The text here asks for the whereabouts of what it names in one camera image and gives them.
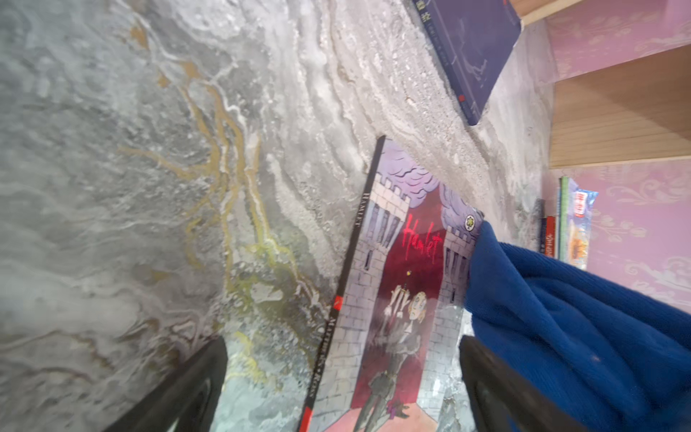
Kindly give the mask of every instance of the wooden board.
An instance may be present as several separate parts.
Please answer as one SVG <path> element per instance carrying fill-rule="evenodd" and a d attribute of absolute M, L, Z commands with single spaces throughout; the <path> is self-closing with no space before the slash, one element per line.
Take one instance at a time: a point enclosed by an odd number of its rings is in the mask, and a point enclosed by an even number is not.
<path fill-rule="evenodd" d="M 559 81 L 550 166 L 691 157 L 691 45 Z"/>
<path fill-rule="evenodd" d="M 513 8 L 527 26 L 542 18 L 555 14 L 581 0 L 512 0 Z"/>

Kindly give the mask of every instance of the blue cloth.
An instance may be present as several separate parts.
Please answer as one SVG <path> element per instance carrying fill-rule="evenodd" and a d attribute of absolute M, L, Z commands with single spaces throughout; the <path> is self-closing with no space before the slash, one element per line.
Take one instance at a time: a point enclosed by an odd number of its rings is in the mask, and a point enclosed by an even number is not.
<path fill-rule="evenodd" d="M 475 336 L 593 431 L 691 429 L 691 315 L 481 226 Z"/>

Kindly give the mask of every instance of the gray marble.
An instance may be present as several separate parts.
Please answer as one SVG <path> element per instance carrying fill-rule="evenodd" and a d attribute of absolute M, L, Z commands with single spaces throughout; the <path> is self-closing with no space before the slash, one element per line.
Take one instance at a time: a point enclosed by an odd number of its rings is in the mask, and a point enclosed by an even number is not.
<path fill-rule="evenodd" d="M 295 430 L 376 137 L 535 247 L 552 73 L 526 29 L 470 128 L 406 0 L 1 2 L 1 428 L 100 430 L 221 334 L 214 429 Z"/>

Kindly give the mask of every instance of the green book spine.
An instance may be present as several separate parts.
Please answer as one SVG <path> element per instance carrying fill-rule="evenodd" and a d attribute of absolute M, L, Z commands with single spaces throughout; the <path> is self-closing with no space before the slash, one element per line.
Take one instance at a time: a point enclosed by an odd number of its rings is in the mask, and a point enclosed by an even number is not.
<path fill-rule="evenodd" d="M 561 178 L 561 195 L 559 203 L 559 260 L 567 262 L 567 250 L 569 248 L 569 237 L 567 227 L 569 224 L 569 178 Z"/>

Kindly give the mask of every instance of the red book spine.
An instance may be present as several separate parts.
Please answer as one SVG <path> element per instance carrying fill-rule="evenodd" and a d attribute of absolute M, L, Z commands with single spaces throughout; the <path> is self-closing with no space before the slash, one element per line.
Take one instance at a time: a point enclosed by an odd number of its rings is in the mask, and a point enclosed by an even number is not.
<path fill-rule="evenodd" d="M 556 229 L 556 220 L 554 216 L 547 217 L 547 227 L 545 229 L 545 255 L 554 258 L 554 232 Z"/>

